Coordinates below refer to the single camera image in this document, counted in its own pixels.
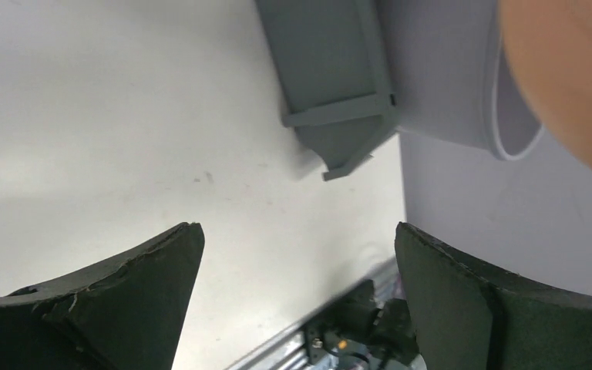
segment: metal screw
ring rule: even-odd
[[[320,338],[312,339],[312,348],[323,348],[323,341]]]

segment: table surface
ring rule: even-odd
[[[251,0],[0,0],[0,295],[181,221],[174,368],[225,368],[393,254],[397,140],[350,177],[281,127]]]

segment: orange object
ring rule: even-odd
[[[592,0],[500,0],[506,55],[548,130],[592,168]]]

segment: cylindrical container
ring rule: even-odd
[[[399,129],[518,160],[543,127],[502,48],[497,0],[379,0]]]

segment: gray wall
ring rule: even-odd
[[[549,133],[524,160],[403,135],[409,222],[465,252],[592,295],[592,172]]]

